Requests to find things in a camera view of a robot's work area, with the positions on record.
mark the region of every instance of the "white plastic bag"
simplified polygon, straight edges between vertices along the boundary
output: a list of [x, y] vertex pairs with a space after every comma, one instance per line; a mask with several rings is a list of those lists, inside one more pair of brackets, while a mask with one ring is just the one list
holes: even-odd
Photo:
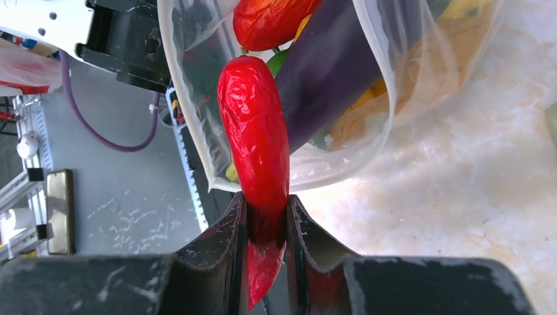
[[0, 39], [0, 96], [48, 93], [61, 85], [58, 60]]
[[[384, 87], [376, 89], [388, 93], [364, 95], [361, 104], [323, 130], [327, 148], [310, 142], [294, 152], [290, 159], [290, 191], [316, 188], [354, 175], [381, 149], [393, 122], [402, 125], [457, 94], [496, 29], [503, 1], [353, 0], [383, 74]], [[222, 67], [242, 54], [231, 26], [237, 3], [158, 1], [173, 83], [209, 187], [228, 191], [240, 190], [240, 186], [227, 178], [231, 151], [222, 127], [216, 86]], [[479, 28], [477, 40], [450, 36], [467, 25], [462, 21], [472, 21]], [[458, 50], [461, 44], [472, 52], [463, 56]], [[259, 56], [265, 60], [269, 53]]]

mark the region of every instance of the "purple eggplant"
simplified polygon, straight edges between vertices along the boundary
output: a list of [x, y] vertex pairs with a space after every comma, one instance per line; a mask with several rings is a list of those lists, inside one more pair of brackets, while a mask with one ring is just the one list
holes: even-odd
[[[419, 40], [419, 1], [379, 0], [379, 6], [392, 48]], [[323, 0], [276, 77], [290, 153], [341, 116], [381, 76], [352, 1]]]

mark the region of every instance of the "black phone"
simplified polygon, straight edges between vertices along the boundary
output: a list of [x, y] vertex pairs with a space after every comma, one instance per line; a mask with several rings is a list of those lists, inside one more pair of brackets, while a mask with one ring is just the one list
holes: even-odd
[[70, 170], [47, 175], [47, 249], [50, 255], [73, 255], [74, 176]]

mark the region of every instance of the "red bell pepper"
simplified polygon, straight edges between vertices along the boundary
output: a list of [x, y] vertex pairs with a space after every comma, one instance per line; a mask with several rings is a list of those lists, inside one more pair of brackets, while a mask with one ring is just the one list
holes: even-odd
[[296, 35], [300, 22], [321, 0], [240, 0], [234, 8], [236, 38], [247, 51], [266, 51]]
[[248, 202], [251, 309], [273, 285], [284, 255], [290, 185], [288, 135], [275, 79], [261, 59], [240, 56], [231, 60], [219, 78], [218, 99]]

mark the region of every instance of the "white marble surface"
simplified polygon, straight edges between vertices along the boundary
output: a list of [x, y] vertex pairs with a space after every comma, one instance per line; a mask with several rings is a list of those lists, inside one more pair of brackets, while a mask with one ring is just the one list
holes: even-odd
[[367, 255], [489, 257], [557, 314], [557, 1], [509, 0], [462, 94], [395, 130], [356, 177], [300, 193], [317, 222]]

